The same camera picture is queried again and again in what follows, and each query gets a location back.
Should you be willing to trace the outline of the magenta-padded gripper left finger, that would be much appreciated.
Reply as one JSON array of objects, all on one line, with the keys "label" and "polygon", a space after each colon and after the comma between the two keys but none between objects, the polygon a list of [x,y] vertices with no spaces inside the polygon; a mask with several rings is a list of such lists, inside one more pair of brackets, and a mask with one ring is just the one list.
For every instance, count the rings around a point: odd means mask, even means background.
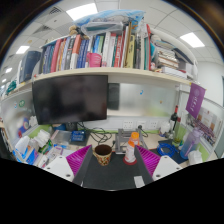
[{"label": "magenta-padded gripper left finger", "polygon": [[57,156],[45,167],[45,170],[78,186],[82,186],[92,156],[92,146],[88,145],[67,157]]}]

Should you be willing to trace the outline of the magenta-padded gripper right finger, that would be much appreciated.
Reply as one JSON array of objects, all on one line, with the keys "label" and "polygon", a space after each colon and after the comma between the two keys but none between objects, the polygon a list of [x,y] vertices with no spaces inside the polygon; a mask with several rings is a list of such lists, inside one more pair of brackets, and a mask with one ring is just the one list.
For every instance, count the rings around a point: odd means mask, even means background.
[{"label": "magenta-padded gripper right finger", "polygon": [[182,169],[169,156],[158,156],[151,150],[147,150],[141,146],[135,147],[134,154],[145,185]]}]

